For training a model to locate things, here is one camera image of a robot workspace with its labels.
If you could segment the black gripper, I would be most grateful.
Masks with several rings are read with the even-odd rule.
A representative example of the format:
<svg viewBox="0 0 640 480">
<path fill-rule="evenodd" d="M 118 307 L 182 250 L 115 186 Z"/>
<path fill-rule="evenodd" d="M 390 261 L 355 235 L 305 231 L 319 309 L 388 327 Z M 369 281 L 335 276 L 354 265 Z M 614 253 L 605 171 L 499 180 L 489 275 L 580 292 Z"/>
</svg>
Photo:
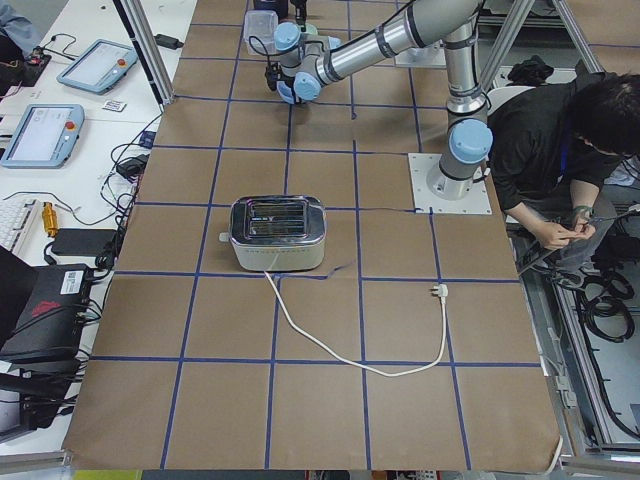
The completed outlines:
<svg viewBox="0 0 640 480">
<path fill-rule="evenodd" d="M 264 76 L 265 76 L 268 88 L 271 91 L 276 91 L 278 82 L 281 80 L 281 68 L 279 63 L 268 60 L 266 64 Z"/>
</svg>

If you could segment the person right hand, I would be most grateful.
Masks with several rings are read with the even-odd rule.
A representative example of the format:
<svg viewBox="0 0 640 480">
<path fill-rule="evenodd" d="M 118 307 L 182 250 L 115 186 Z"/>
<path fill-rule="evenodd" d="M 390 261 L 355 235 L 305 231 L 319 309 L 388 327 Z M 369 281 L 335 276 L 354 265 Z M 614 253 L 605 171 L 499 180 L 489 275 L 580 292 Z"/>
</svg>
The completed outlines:
<svg viewBox="0 0 640 480">
<path fill-rule="evenodd" d="M 536 230 L 535 235 L 547 250 L 559 250 L 567 246 L 575 238 L 573 231 L 552 222 L 543 222 Z"/>
</svg>

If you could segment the person left hand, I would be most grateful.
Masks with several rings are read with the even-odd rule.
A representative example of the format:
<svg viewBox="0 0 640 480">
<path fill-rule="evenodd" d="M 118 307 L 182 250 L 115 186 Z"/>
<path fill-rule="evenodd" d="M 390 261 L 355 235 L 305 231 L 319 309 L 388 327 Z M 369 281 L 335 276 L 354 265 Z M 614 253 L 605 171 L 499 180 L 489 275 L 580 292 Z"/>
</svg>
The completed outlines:
<svg viewBox="0 0 640 480">
<path fill-rule="evenodd" d="M 573 233 L 575 240 L 590 239 L 596 232 L 595 227 L 590 223 L 589 217 L 576 215 L 573 219 Z"/>
</svg>

